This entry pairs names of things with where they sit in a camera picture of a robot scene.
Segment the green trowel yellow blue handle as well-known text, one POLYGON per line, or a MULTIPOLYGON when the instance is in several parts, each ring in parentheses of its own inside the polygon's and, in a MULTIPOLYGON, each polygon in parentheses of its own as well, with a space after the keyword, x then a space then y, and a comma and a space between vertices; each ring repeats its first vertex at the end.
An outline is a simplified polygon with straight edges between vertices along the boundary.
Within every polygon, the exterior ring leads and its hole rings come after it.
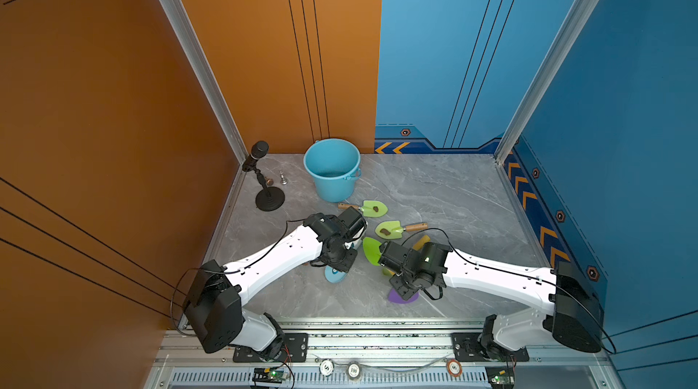
POLYGON ((382 243, 379 242, 377 239, 374 239, 372 237, 365 237, 362 242, 362 248, 365 254, 365 257, 367 261, 371 265, 379 266, 380 265, 380 258, 382 255, 381 252, 381 245, 382 243))

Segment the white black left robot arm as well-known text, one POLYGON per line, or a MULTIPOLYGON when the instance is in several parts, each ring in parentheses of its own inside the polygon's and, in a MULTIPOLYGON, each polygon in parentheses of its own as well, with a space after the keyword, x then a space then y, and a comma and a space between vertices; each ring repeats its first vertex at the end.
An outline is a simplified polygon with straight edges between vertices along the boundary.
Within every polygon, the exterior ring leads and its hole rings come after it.
POLYGON ((343 213, 312 214, 277 242, 238 261, 220 265, 211 260, 198 269, 182 308, 207 354, 229 346, 246 347, 265 360, 281 356, 285 333, 270 314, 245 310, 252 298, 306 263, 350 271, 354 245, 367 221, 354 208, 343 213))

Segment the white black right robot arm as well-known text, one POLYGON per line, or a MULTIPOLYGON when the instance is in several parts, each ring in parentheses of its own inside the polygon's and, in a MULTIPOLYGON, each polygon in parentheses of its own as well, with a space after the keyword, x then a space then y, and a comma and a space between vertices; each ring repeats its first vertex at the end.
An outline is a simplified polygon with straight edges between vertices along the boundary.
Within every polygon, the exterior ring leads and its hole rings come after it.
POLYGON ((478 344, 490 360, 506 361, 531 345, 558 343, 590 354, 603 348, 603 307, 569 263, 554 268, 510 265, 435 242, 419 250, 385 242, 378 251, 378 264, 393 272, 391 285, 403 300, 435 286, 476 290, 523 305, 514 314, 485 319, 478 344))

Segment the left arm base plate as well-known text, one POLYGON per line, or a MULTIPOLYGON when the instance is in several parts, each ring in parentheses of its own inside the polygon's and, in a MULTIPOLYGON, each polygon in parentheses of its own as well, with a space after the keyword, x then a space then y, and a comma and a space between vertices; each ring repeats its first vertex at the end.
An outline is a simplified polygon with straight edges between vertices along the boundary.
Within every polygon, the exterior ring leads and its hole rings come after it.
POLYGON ((272 343, 257 352, 250 347, 236 347, 233 361, 235 363, 305 363, 308 351, 307 333, 286 333, 278 336, 272 343))

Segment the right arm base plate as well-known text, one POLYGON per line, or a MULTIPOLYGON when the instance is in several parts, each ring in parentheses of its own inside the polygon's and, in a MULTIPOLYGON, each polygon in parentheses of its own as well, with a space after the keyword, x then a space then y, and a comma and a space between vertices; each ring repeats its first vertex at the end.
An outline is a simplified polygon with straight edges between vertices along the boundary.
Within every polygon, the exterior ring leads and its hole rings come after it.
POLYGON ((525 348, 510 351, 494 341, 485 341, 482 334, 454 333, 451 334, 451 341, 454 357, 460 362, 525 363, 530 360, 525 348))

